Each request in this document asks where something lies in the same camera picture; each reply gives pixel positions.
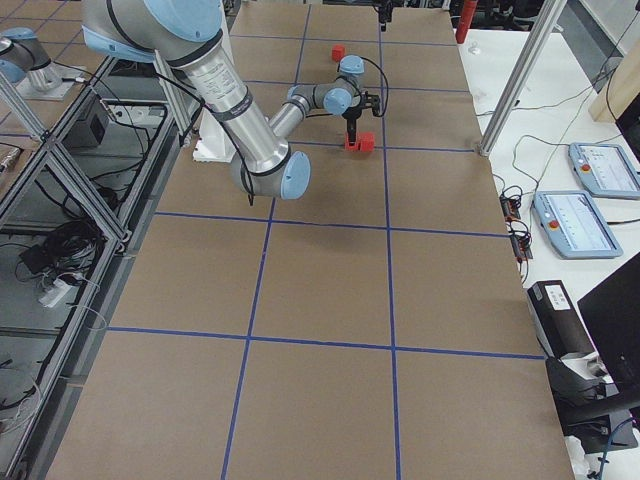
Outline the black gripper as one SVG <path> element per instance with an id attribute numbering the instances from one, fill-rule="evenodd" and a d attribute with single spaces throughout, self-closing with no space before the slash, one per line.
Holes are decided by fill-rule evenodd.
<path id="1" fill-rule="evenodd" d="M 378 22 L 380 31 L 385 32 L 387 25 L 392 21 L 393 1 L 379 0 L 377 2 Z M 347 120 L 347 130 L 350 134 L 357 134 L 357 120 L 362 115 L 362 106 L 360 104 L 349 107 L 344 113 L 343 118 Z"/>

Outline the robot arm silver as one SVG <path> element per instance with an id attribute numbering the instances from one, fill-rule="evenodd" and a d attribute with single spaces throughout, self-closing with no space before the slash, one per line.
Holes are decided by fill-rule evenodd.
<path id="1" fill-rule="evenodd" d="M 223 49 L 224 15 L 218 1 L 87 1 L 83 35 L 104 55 L 151 63 L 162 57 L 183 72 L 205 108 L 231 140 L 232 178 L 250 197 L 293 200 L 307 190 L 308 156 L 293 151 L 288 135 L 313 109 L 344 115 L 360 100 L 364 60 L 343 57 L 332 83 L 295 86 L 267 119 Z"/>
<path id="2" fill-rule="evenodd" d="M 85 1 L 83 35 L 92 50 L 121 60 L 168 65 L 190 72 L 220 56 L 224 1 Z M 403 1 L 365 1 L 378 12 L 382 31 Z M 48 67 L 52 60 L 31 30 L 1 33 L 1 71 L 11 82 Z"/>

